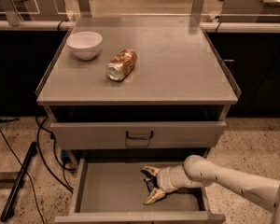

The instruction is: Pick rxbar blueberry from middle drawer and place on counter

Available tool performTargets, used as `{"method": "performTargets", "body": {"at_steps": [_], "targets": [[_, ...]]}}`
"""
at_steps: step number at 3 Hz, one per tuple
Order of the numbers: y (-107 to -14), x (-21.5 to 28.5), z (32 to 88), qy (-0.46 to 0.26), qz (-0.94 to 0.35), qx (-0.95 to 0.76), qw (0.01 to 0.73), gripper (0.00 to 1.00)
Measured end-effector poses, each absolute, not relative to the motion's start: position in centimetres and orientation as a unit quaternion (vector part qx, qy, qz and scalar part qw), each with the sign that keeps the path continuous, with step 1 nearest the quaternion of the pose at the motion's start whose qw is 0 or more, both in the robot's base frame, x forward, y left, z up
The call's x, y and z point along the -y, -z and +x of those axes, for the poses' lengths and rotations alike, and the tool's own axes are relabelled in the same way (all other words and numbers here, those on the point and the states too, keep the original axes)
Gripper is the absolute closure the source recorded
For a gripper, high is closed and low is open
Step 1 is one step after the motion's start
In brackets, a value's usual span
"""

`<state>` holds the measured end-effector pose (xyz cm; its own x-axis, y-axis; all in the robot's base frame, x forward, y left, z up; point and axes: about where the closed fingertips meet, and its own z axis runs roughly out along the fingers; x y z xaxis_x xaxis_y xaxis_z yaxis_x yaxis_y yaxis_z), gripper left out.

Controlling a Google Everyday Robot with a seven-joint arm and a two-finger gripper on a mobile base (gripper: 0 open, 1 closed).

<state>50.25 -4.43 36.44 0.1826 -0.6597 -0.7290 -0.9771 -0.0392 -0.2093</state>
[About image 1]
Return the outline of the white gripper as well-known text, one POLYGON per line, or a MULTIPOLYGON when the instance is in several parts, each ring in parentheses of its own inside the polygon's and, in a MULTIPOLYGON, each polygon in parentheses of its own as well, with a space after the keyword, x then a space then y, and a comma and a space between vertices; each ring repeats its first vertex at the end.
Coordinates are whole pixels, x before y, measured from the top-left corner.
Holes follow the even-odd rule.
POLYGON ((154 188, 149 193, 144 201, 144 205, 154 204, 164 198, 166 193, 171 193, 181 188, 190 188, 193 184, 185 173, 182 165, 165 168, 144 166, 141 172, 147 177, 157 177, 157 184, 159 187, 154 188))

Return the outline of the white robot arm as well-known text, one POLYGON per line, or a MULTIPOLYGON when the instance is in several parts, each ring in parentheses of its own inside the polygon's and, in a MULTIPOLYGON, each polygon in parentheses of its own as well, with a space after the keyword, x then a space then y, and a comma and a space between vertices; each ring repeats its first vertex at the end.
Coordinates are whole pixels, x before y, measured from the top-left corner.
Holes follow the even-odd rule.
POLYGON ((153 204, 167 193, 181 188, 198 188, 217 183, 271 212, 271 224, 280 224, 279 180, 218 166, 198 155, 188 156, 177 166, 144 166, 141 171, 155 177, 157 182, 145 204, 153 204))

